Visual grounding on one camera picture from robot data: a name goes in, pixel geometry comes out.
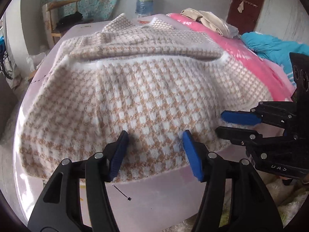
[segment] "door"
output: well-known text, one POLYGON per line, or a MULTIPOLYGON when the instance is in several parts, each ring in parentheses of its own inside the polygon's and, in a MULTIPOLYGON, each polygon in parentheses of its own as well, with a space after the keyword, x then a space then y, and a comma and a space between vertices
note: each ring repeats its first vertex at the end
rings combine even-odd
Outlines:
POLYGON ((227 22, 238 28, 239 34, 254 31, 264 0, 233 0, 227 22))

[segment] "beige clothing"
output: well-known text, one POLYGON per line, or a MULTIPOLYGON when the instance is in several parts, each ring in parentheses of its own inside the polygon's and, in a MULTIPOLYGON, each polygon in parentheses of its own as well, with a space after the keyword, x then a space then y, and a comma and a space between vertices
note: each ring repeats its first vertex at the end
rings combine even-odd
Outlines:
POLYGON ((221 36, 233 38, 238 35, 238 29, 236 27, 228 24, 226 21, 209 11, 188 8, 183 10, 181 14, 193 19, 194 21, 200 20, 204 26, 219 33, 221 36))
POLYGON ((226 125, 221 112, 271 100, 206 33, 170 28, 120 15, 103 32, 62 43, 18 137, 27 174, 48 179, 62 159, 88 159, 122 130, 130 142, 115 181, 179 168, 188 163, 184 130, 221 150, 229 144, 214 131, 226 125))

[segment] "water bottle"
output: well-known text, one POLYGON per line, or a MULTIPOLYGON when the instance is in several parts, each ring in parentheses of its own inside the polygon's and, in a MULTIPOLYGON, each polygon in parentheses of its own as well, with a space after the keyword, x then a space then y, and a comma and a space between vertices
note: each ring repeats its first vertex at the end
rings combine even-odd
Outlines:
POLYGON ((137 0, 135 13, 138 16, 150 16, 153 11, 153 0, 137 0))

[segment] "pink bedsheet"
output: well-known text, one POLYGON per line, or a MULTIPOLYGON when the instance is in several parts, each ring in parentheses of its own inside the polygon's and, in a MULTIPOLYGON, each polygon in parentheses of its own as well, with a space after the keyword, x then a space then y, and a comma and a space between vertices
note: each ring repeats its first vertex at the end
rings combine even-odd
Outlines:
POLYGON ((239 39, 225 38, 204 25, 180 14, 173 13, 168 16, 194 31, 206 32, 217 44, 240 61, 268 87, 274 101, 290 100, 295 88, 279 65, 258 57, 239 39))

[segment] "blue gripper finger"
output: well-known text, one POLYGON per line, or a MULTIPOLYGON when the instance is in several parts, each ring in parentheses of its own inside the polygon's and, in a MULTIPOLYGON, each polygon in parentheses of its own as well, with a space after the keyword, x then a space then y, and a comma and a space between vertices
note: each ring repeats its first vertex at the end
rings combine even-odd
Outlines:
POLYGON ((193 175, 199 180, 204 179, 202 161, 194 148, 194 140, 189 130, 185 130, 182 135, 183 148, 188 157, 193 175))
POLYGON ((243 111, 224 111, 221 113, 221 118, 226 122, 240 125, 256 125, 262 122, 257 115, 243 111))
POLYGON ((108 144, 113 146, 114 150, 114 154, 109 164, 109 177, 111 180, 118 175, 122 160, 127 151, 128 143, 129 135, 126 131, 122 131, 116 142, 108 144))

